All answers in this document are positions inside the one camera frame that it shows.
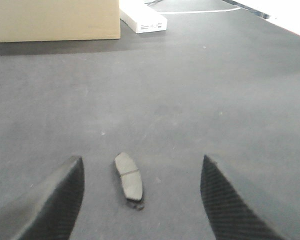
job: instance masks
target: cardboard box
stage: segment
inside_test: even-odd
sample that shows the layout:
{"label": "cardboard box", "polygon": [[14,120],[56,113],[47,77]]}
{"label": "cardboard box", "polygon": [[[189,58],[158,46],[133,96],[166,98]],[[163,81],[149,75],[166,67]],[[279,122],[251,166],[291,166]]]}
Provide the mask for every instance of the cardboard box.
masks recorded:
{"label": "cardboard box", "polygon": [[118,0],[0,0],[0,42],[119,38]]}

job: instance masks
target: white box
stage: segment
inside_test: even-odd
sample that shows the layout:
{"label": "white box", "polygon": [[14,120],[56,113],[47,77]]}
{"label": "white box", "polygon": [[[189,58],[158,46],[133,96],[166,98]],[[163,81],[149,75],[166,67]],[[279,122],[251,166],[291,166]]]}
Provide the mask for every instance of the white box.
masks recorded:
{"label": "white box", "polygon": [[140,1],[120,1],[120,18],[135,33],[167,30],[168,20]]}

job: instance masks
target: black cable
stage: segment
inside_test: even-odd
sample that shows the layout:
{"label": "black cable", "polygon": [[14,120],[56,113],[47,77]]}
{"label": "black cable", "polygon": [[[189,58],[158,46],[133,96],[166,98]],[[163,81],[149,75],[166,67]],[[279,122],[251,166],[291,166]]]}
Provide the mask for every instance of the black cable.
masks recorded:
{"label": "black cable", "polygon": [[159,2],[162,2],[163,0],[154,0],[154,1],[150,1],[150,2],[145,2],[144,4],[146,5],[150,5],[150,4],[156,4],[156,3],[159,3]]}

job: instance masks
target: white cable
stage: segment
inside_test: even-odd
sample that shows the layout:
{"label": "white cable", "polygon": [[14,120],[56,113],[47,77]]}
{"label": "white cable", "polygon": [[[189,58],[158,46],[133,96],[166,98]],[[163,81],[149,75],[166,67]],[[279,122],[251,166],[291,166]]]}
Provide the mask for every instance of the white cable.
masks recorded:
{"label": "white cable", "polygon": [[158,11],[159,14],[208,14],[208,13],[223,13],[239,10],[241,7],[224,9],[224,10],[209,10],[209,11]]}

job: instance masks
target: floor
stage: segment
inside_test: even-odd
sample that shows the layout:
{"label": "floor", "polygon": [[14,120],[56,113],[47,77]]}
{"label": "floor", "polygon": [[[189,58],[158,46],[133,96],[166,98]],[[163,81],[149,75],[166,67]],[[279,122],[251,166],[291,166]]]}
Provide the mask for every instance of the floor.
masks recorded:
{"label": "floor", "polygon": [[[300,209],[300,37],[243,9],[166,17],[164,32],[121,23],[119,40],[0,43],[0,207],[82,155],[71,239],[213,240],[199,187],[204,154],[217,153]],[[122,151],[141,172],[140,212],[113,166]]]}

